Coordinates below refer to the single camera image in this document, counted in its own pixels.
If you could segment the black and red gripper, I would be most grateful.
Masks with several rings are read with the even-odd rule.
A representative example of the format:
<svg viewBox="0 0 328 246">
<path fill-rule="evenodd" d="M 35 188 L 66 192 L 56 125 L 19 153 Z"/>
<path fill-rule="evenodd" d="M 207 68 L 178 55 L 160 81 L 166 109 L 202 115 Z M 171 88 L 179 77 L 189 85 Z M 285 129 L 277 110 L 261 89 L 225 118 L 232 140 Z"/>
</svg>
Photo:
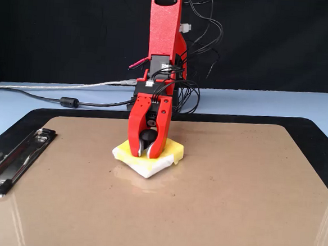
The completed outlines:
<svg viewBox="0 0 328 246">
<path fill-rule="evenodd" d="M 140 157 L 143 150 L 139 134 L 153 127 L 156 127 L 158 135 L 147 151 L 148 157 L 158 158 L 164 150 L 171 120 L 172 90 L 173 86 L 167 84 L 137 83 L 127 126 L 133 156 Z"/>
</svg>

